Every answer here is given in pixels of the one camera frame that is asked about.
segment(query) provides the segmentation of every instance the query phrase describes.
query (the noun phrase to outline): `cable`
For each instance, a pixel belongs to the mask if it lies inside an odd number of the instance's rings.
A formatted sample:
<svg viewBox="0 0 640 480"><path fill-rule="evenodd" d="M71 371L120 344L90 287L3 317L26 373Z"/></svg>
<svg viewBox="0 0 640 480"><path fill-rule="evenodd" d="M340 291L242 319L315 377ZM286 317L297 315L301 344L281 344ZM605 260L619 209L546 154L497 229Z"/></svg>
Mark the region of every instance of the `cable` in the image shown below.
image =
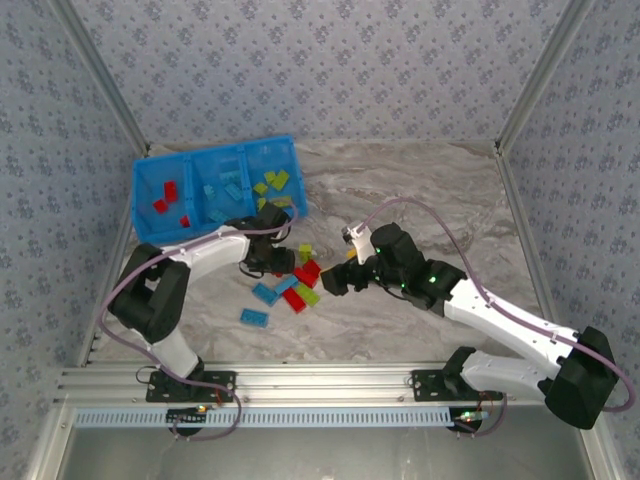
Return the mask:
<svg viewBox="0 0 640 480"><path fill-rule="evenodd" d="M222 438L222 437L226 437L227 435L233 433L233 431L236 428L238 428L238 424L240 423L240 419L242 418L242 403L240 402L240 398L238 397L238 395L233 390L228 389L224 385L218 385L217 383L198 382L198 381L195 381L195 380L188 380L186 378L182 378L181 376L179 376L175 372L169 370L164 365L162 365L162 363L151 352L148 352L147 350L145 350L144 348L140 347L139 345L136 345L135 343L129 342L128 340L125 340L124 338L120 337L116 333L112 332L104 323L104 315L107 312L107 307L111 304L111 302L113 302L113 300L118 296L118 294L122 290L124 290L124 288L129 283L131 283L138 275L140 275L142 272L144 272L147 268L152 267L153 265L161 262L162 260L164 260L166 258L169 258L169 257L171 257L173 255L178 254L178 253L181 253L182 251L189 251L192 248L199 247L200 245L204 245L205 243L214 242L214 241L219 240L219 239L221 239L223 237L232 237L232 236L238 236L238 235L246 236L247 234L249 234L249 235L267 235L267 234L271 234L271 233L278 233L278 232L280 232L280 231L282 231L282 230L284 230L286 228L291 227L291 225L293 225L293 223L295 223L296 220L298 220L298 209L296 208L296 206L293 203L290 203L290 205L293 208L293 217L291 218L291 220L289 220L287 223L285 223L284 225L282 225L280 227L268 228L268 229L265 229L265 230L226 230L224 232L212 232L212 233L209 233L208 235L205 235L203 237L200 237L200 238L197 238L195 240L192 240L191 242L188 242L188 243L186 243L185 245L183 245L181 247L174 248L172 250L168 250L166 252L161 253L160 255L158 255L156 257L153 257L152 259L146 261L142 265L140 265L137 268L135 268L118 285L116 285L115 288L111 291L111 293L109 293L109 295L107 295L107 298L104 300L104 302L102 302L102 305L100 306L100 310L98 311L98 314L96 315L96 318L94 319L94 321L96 322L96 324L98 325L100 330L102 330L105 333L105 335L107 335L109 338L111 338L112 340L120 343L121 345L124 345L125 347L129 347L129 348L135 350L136 352L144 355L149 360L151 360L154 364L160 365L160 369L164 373L166 373L169 377L173 378L174 380L176 380L176 381L178 381L180 383L184 383L185 385L192 385L192 386L195 386L195 387L213 388L216 391L217 390L222 390L226 394L231 395L233 400L238 405L238 413L236 414L236 417L233 420L233 423L231 424L231 426L229 426L224 431L222 431L222 432L220 432L218 434L215 434L215 435L198 436L198 437L184 437L182 435L176 435L176 439L187 440L187 441L190 441L190 442L204 442L204 441L208 441L208 440L216 440L216 439L219 439L219 438Z"/></svg>
<svg viewBox="0 0 640 480"><path fill-rule="evenodd" d="M532 331L534 331L534 332L536 332L536 333L538 333L540 335L543 335L543 336L545 336L545 337L547 337L549 339L553 339L555 341L564 343L565 345L569 345L572 348L580 350L582 353L585 353L585 354L589 355L591 358L594 358L595 360L597 360L600 363L602 363L604 366L606 366L609 370L611 370L613 373L615 373L622 380L622 382L624 383L625 387L627 387L627 391L629 392L629 398L622 405L618 405L618 406L615 406L615 407L604 407L602 409L602 411L604 411L604 412L613 412L613 413L625 412L625 411L629 410L633 406L633 404L636 402L636 392L635 392L635 390L633 388L633 383L632 383L631 379L622 371L622 369L620 367L618 367L615 363L613 363L611 360L609 360L608 358L600 355L598 352L594 352L590 348L585 347L584 345L582 345L580 343L574 342L573 340L561 337L559 335L555 335L554 336L554 333L552 333L552 332L550 332L548 330L545 330L544 328L540 328L537 325L532 325L529 322L527 322L525 320L522 320L521 318L517 317L516 315L513 315L508 310L505 310L504 308L502 308L496 302L492 302L491 299L489 298L489 295L487 295L487 292L485 291L484 287L482 286L482 283L480 282L480 279L478 278L478 275L476 274L475 270L471 267L471 263L469 263L469 259L465 255L465 253L464 253L462 247L460 246L460 244L458 243L458 241L456 240L456 237L453 235L453 232L449 229L449 227L447 227L447 225L444 223L442 218L440 218L440 216L435 212L435 210L432 209L431 207L429 207L428 205L422 203L419 200L413 199L413 198L406 198L406 197L394 198L392 200L389 200L389 201L383 203L378 208L376 208L373 211L373 213L366 218L366 220L362 223L362 225L360 225L358 227L356 232L360 233L362 230L364 230L369 225L369 223L371 223L371 220L373 220L376 215L378 215L382 210L384 210L384 209L386 209L386 208L388 208L391 205L396 204L396 203L411 203L413 205L417 205L417 206L423 208L424 210L426 210L429 213L429 215L431 215L434 218L434 220L436 222L438 222L438 224L445 231L445 233L447 234L449 239L451 239L451 242L453 243L453 245L456 247L456 250L460 254L460 258L462 259L462 262L464 263L464 266L467 269L467 273L469 274L469 278L471 279L471 281L475 285L476 289L480 293L480 296L482 297L482 299L485 302L487 302L487 305L490 305L491 308L496 310L496 312L500 313L502 316L508 318L509 320L517 323L521 327L528 328L529 330L532 330Z"/></svg>

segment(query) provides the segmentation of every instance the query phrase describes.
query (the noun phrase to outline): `blue floral wallpaper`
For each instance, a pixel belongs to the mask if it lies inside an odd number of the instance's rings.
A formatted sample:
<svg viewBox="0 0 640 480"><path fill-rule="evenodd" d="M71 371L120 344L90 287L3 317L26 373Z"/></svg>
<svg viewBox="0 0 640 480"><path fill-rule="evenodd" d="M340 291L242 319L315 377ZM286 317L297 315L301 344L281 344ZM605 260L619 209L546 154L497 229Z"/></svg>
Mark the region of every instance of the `blue floral wallpaper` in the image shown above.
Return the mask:
<svg viewBox="0 0 640 480"><path fill-rule="evenodd" d="M640 4L598 1L509 159L562 320L602 329L640 389L639 131ZM612 422L640 478L640 408Z"/></svg>
<svg viewBox="0 0 640 480"><path fill-rule="evenodd" d="M45 0L0 2L0 478L22 477L74 363L133 150Z"/></svg>
<svg viewBox="0 0 640 480"><path fill-rule="evenodd" d="M74 0L150 143L496 138L566 0Z"/></svg>

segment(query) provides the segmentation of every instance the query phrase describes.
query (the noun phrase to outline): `blue lego brick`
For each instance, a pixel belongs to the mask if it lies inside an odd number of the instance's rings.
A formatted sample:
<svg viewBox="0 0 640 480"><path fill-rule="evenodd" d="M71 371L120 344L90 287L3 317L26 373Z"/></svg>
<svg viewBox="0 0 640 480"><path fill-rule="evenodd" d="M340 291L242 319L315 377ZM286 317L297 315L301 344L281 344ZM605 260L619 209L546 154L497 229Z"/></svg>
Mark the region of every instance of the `blue lego brick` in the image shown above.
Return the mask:
<svg viewBox="0 0 640 480"><path fill-rule="evenodd" d="M251 290L253 294L258 297L258 299L262 300L264 303L273 307L273 305L278 301L279 295L271 290L269 287L266 287L264 284L259 283L253 290Z"/></svg>
<svg viewBox="0 0 640 480"><path fill-rule="evenodd" d="M242 190L235 183L228 184L224 189L236 202L242 200Z"/></svg>
<svg viewBox="0 0 640 480"><path fill-rule="evenodd" d="M273 289L278 295L282 295L282 293L288 288L293 288L298 285L298 279L291 275L289 278L285 278L279 285L276 285L276 288Z"/></svg>
<svg viewBox="0 0 640 480"><path fill-rule="evenodd" d="M207 217L213 222L224 223L229 220L229 217L222 213L220 210L210 210L207 212Z"/></svg>
<svg viewBox="0 0 640 480"><path fill-rule="evenodd" d="M207 199L213 200L216 197L216 192L213 190L211 185L205 185L202 189L204 190L204 195Z"/></svg>
<svg viewBox="0 0 640 480"><path fill-rule="evenodd" d="M240 183L240 170L221 173L220 180L224 183Z"/></svg>
<svg viewBox="0 0 640 480"><path fill-rule="evenodd" d="M269 323L269 315L263 312L258 312L257 310L245 308L244 310L242 310L240 321L242 323L246 323L247 325L253 325L254 327L267 328L267 323Z"/></svg>

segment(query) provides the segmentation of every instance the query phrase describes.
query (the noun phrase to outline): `lego brick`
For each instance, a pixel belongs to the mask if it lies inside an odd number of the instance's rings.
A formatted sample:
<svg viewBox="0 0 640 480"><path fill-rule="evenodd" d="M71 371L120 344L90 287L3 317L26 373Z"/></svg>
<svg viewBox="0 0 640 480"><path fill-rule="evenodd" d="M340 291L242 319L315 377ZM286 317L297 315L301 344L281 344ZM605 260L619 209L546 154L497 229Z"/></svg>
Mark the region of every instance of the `lego brick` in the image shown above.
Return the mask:
<svg viewBox="0 0 640 480"><path fill-rule="evenodd" d="M288 207L293 203L291 200L291 196L287 195L285 197L278 197L271 199L271 203L273 203L276 207Z"/></svg>
<svg viewBox="0 0 640 480"><path fill-rule="evenodd" d="M298 285L298 279L291 275L290 277L285 278L282 282L276 285L273 291L278 295L282 295L282 292L284 292L286 289L295 287L296 285Z"/></svg>
<svg viewBox="0 0 640 480"><path fill-rule="evenodd" d="M296 267L296 269L293 271L293 274L296 276L298 280L300 280L309 288L315 287L316 282L318 281L318 277L314 277L310 273L307 273L304 270L302 270L300 267Z"/></svg>
<svg viewBox="0 0 640 480"><path fill-rule="evenodd" d="M171 180L170 182L164 182L164 199L167 203L174 203L178 201L178 187L176 182Z"/></svg>
<svg viewBox="0 0 640 480"><path fill-rule="evenodd" d="M242 310L240 321L246 325L267 328L267 324L269 323L269 315L264 312L258 312L257 310L245 308Z"/></svg>
<svg viewBox="0 0 640 480"><path fill-rule="evenodd" d="M236 202L242 200L242 191L235 183L229 183L224 189Z"/></svg>
<svg viewBox="0 0 640 480"><path fill-rule="evenodd" d="M264 172L264 179L269 185L276 179L276 172Z"/></svg>
<svg viewBox="0 0 640 480"><path fill-rule="evenodd" d="M209 212L207 212L207 217L209 217L210 220L218 223L224 223L229 220L229 217L222 213L220 210L210 210Z"/></svg>
<svg viewBox="0 0 640 480"><path fill-rule="evenodd" d="M215 198L216 192L213 190L213 187L211 185L205 185L204 187L202 187L202 189L204 190L204 195L209 200L213 200Z"/></svg>
<svg viewBox="0 0 640 480"><path fill-rule="evenodd" d="M296 313L300 313L307 307L307 304L304 303L304 300L300 295L296 293L293 288L288 288L282 293L282 297L287 301L289 306L293 308L293 311Z"/></svg>
<svg viewBox="0 0 640 480"><path fill-rule="evenodd" d="M322 268L320 268L320 265L318 265L315 261L313 260L308 260L303 266L302 269L307 272L310 273L311 275L313 275L314 277L318 278L320 276L320 272L322 271Z"/></svg>
<svg viewBox="0 0 640 480"><path fill-rule="evenodd" d="M271 290L269 287L265 286L262 283L258 283L251 292L258 297L259 300L262 300L264 303L273 307L273 305L278 301L280 296Z"/></svg>
<svg viewBox="0 0 640 480"><path fill-rule="evenodd" d="M271 182L271 186L276 190L280 191L284 188L284 186L289 181L289 174L284 170L280 170L276 178L274 178L273 182Z"/></svg>
<svg viewBox="0 0 640 480"><path fill-rule="evenodd" d="M303 243L298 247L298 252L300 252L300 259L302 263L306 263L311 259L312 247L309 243Z"/></svg>
<svg viewBox="0 0 640 480"><path fill-rule="evenodd" d="M311 290L304 283L299 283L295 288L295 291L298 295L300 295L300 298L302 298L310 307L313 307L320 301L320 297L316 294L316 292Z"/></svg>
<svg viewBox="0 0 640 480"><path fill-rule="evenodd" d="M264 183L260 182L260 183L256 183L253 186L253 191L256 192L258 195L264 195L265 193L267 193L267 190L269 190L269 187L267 187Z"/></svg>
<svg viewBox="0 0 640 480"><path fill-rule="evenodd" d="M240 182L240 170L234 170L232 172L225 172L220 174L220 180L224 183Z"/></svg>
<svg viewBox="0 0 640 480"><path fill-rule="evenodd" d="M167 202L165 202L164 200L160 199L160 200L157 200L157 201L153 202L153 208L156 209L156 212L158 212L160 214L163 214L164 212L169 210L169 205L167 205Z"/></svg>

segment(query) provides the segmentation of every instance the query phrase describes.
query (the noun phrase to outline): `blue plastic tray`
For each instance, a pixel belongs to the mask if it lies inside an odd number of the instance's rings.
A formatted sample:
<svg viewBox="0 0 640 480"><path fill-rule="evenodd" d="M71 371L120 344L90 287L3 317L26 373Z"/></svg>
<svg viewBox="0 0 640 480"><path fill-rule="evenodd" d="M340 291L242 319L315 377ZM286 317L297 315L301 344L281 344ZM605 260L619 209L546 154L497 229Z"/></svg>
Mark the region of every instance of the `blue plastic tray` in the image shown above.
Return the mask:
<svg viewBox="0 0 640 480"><path fill-rule="evenodd" d="M281 191L269 187L265 198L290 196L300 215L306 216L304 181L291 136L137 160L131 218L138 238L154 245L177 243L215 230L225 217L255 215L260 196L253 186L267 183L265 172L280 170L289 174L287 184ZM159 214L153 203L164 198L164 183L171 180L176 182L178 201ZM240 191L239 200L225 190L230 183ZM207 185L214 191L211 199L205 195ZM188 228L180 225L184 215L191 224Z"/></svg>

